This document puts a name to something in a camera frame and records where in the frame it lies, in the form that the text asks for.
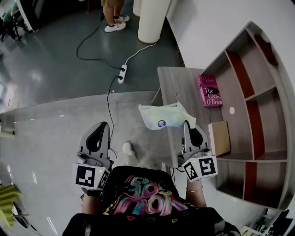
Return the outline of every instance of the plastic bag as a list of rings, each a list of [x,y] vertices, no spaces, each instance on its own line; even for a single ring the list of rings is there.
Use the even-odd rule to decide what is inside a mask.
[[[138,105],[144,124],[150,130],[160,130],[166,126],[181,127],[185,120],[195,127],[196,118],[188,115],[180,102],[166,106]]]

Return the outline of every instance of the book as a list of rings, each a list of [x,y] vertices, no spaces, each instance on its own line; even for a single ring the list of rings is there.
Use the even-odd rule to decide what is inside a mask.
[[[218,156],[230,152],[230,136],[226,121],[208,125],[212,154]]]
[[[214,76],[199,75],[197,83],[204,106],[222,106],[221,96]]]

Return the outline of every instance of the foot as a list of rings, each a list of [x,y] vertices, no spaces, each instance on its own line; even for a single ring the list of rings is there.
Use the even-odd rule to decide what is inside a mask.
[[[122,30],[126,27],[126,23],[125,22],[116,22],[112,27],[107,25],[105,27],[105,32],[106,33],[111,33],[114,31],[118,31],[118,30]]]
[[[119,22],[127,22],[130,20],[130,17],[129,16],[125,16],[125,15],[120,15],[119,18],[115,19],[114,17],[114,20],[115,21],[119,21]]]
[[[123,152],[128,152],[128,151],[132,151],[132,146],[129,142],[126,142],[123,144]]]

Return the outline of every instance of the wooden shelf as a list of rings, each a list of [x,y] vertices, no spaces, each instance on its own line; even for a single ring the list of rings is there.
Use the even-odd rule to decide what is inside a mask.
[[[264,153],[256,159],[257,162],[287,162],[287,151]]]
[[[222,156],[218,156],[217,160],[226,161],[250,161],[252,160],[252,153],[229,153]]]
[[[253,157],[254,159],[257,159],[259,156],[265,153],[264,135],[260,112],[256,101],[247,101],[246,106],[252,130]]]
[[[243,182],[227,182],[217,190],[229,196],[243,199]]]
[[[246,163],[246,201],[277,208],[285,179],[286,163]]]
[[[287,150],[287,134],[279,95],[274,90],[257,101],[263,127],[265,152]]]
[[[239,81],[229,62],[223,64],[214,76],[223,102],[221,107],[223,120],[226,120],[228,124],[231,152],[249,153],[251,152],[251,134]],[[234,114],[230,114],[231,107],[235,109]]]
[[[244,186],[245,163],[218,161],[217,190],[242,199]]]
[[[225,51],[225,53],[230,61],[232,68],[234,69],[236,77],[242,88],[244,97],[247,98],[254,95],[254,90],[250,78],[241,57],[237,53],[233,53],[231,51]]]
[[[260,93],[254,94],[250,97],[247,97],[245,99],[245,101],[257,101],[257,100],[263,99],[265,96],[268,96],[276,89],[277,89],[277,87],[275,85],[272,85],[272,86],[266,88],[265,90],[262,90]]]
[[[275,86],[266,61],[252,39],[249,40],[249,44],[245,45],[239,55],[255,94],[261,94],[266,88]]]
[[[255,160],[252,159],[252,153],[230,153],[218,156],[217,160],[260,163],[287,162],[287,151],[264,153]]]
[[[231,152],[217,157],[216,189],[254,204],[285,209],[288,193],[295,195],[291,179],[295,96],[294,91],[286,94],[291,85],[277,52],[273,48],[278,66],[272,66],[254,34],[269,41],[250,22],[203,72],[216,77],[230,137]]]

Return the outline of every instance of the tiled floor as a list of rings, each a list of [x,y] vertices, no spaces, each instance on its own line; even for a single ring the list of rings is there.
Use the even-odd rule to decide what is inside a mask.
[[[111,147],[119,153],[125,141],[134,144],[142,157],[166,157],[170,148],[167,132],[149,130],[138,111],[138,104],[150,104],[155,92],[132,92],[110,95],[110,109],[115,123]],[[70,218],[80,212],[82,194],[72,183],[71,164],[82,134],[92,125],[107,121],[111,124],[106,95],[56,101],[9,112],[2,121],[15,120],[16,139],[0,138],[0,179],[13,183],[23,193],[22,204],[28,220],[43,236],[56,235],[49,217],[61,235]],[[185,197],[186,176],[175,170],[176,187]],[[250,225],[262,214],[263,208],[233,199],[217,192],[214,179],[203,182],[209,207],[214,207],[227,221],[241,228]],[[9,236],[31,236],[16,223]]]
[[[102,58],[116,67],[147,45],[137,39],[139,18],[132,13],[132,0],[126,0],[122,12],[130,21],[120,32],[104,32],[105,21],[81,46],[79,55]],[[21,42],[7,37],[0,45],[0,83],[6,92],[0,113],[56,100],[106,94],[119,70],[99,61],[81,61],[76,57],[79,43],[100,24],[101,10],[84,11],[55,19]],[[173,36],[166,27],[161,39],[128,61],[123,84],[114,83],[116,93],[158,90],[158,66],[179,66]]]

